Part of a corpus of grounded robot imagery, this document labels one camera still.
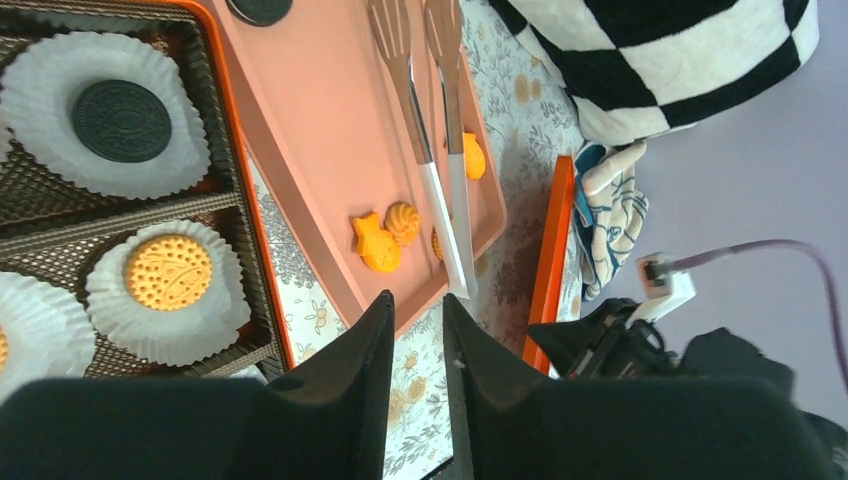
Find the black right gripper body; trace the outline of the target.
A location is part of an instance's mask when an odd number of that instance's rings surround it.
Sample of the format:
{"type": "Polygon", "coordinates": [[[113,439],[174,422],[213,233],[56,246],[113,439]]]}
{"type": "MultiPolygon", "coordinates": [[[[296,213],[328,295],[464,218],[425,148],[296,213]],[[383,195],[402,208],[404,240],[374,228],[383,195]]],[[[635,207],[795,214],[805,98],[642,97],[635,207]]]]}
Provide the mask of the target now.
{"type": "Polygon", "coordinates": [[[578,320],[532,325],[529,338],[559,379],[681,376],[677,354],[637,313],[640,306],[631,299],[607,299],[578,320]]]}

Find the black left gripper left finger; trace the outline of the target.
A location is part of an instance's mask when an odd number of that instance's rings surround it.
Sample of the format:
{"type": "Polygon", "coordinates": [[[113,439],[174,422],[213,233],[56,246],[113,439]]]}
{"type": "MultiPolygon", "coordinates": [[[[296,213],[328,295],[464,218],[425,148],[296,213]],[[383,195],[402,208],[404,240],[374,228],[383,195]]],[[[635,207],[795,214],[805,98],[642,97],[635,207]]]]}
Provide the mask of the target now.
{"type": "Polygon", "coordinates": [[[1,407],[5,479],[379,479],[395,301],[268,383],[56,379],[1,407]]]}

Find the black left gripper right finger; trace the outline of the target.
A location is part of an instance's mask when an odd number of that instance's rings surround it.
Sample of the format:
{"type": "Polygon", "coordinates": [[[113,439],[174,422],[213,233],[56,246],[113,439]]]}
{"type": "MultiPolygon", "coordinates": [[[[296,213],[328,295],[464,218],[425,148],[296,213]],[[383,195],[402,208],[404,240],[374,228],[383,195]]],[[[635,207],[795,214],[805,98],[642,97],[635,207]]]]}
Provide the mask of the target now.
{"type": "Polygon", "coordinates": [[[443,300],[463,479],[828,479],[832,462],[774,388],[721,378],[555,380],[443,300]]]}

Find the orange box lid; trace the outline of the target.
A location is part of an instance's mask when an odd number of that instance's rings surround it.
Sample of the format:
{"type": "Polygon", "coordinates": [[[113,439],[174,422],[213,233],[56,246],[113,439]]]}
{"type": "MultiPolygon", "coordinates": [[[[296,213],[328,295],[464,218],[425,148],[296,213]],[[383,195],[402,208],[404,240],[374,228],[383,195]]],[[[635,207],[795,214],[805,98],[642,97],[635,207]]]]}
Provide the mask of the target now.
{"type": "Polygon", "coordinates": [[[573,158],[562,155],[557,158],[553,172],[522,353],[522,359],[527,364],[545,375],[549,374],[551,363],[530,338],[530,327],[555,323],[557,320],[574,197],[573,158]]]}

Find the orange cookie box with liners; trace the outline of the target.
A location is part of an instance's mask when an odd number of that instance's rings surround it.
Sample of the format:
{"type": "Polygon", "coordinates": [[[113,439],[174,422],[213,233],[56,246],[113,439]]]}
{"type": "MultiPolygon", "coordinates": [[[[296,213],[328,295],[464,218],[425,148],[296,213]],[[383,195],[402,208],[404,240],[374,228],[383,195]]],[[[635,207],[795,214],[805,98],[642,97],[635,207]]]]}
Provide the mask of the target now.
{"type": "Polygon", "coordinates": [[[5,1],[1,76],[30,44],[72,32],[127,35],[173,59],[204,122],[210,169],[195,186],[160,198],[101,195],[38,163],[1,118],[1,274],[62,288],[87,312],[85,279],[104,253],[144,227],[199,222],[224,237],[242,267],[251,317],[236,343],[170,367],[140,359],[93,327],[96,350],[84,376],[223,377],[250,366],[269,378],[282,375],[291,365],[284,315],[215,18],[196,1],[5,1]]]}

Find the pink cookie tray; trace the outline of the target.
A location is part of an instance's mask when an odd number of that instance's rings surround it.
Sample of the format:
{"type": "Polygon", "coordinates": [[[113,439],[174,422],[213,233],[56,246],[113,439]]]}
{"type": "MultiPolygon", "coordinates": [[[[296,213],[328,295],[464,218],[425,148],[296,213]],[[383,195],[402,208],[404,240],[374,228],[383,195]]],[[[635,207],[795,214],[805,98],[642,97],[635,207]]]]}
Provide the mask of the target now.
{"type": "Polygon", "coordinates": [[[249,151],[318,282],[355,323],[390,290],[402,333],[446,291],[432,216],[389,72],[363,1],[297,1],[269,27],[210,1],[249,151]],[[423,217],[400,267],[381,274],[355,251],[352,221],[398,202],[423,217]]]}

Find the metal serving tongs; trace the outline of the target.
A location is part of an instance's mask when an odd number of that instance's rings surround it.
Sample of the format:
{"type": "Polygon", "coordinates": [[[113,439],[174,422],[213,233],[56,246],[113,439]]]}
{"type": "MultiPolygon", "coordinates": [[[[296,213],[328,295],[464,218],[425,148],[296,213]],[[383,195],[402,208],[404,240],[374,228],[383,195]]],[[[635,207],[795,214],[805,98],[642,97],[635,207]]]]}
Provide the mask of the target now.
{"type": "Polygon", "coordinates": [[[404,1],[369,1],[367,15],[376,47],[387,67],[433,215],[448,277],[448,290],[472,300],[479,292],[474,268],[471,208],[467,186],[459,66],[462,14],[456,1],[427,1],[423,7],[425,46],[441,84],[450,194],[446,195],[416,92],[412,26],[404,1]]]}

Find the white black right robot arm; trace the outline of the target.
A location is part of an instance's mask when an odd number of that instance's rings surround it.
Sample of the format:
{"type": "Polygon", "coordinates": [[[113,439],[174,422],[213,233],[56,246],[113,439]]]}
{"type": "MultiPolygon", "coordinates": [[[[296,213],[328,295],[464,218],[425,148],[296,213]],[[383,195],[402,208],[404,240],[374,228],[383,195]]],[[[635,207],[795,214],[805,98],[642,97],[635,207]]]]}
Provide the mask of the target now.
{"type": "Polygon", "coordinates": [[[722,327],[668,350],[652,322],[628,319],[639,304],[611,298],[575,321],[535,324],[528,335],[565,378],[722,377],[758,380],[790,397],[794,371],[722,327]]]}

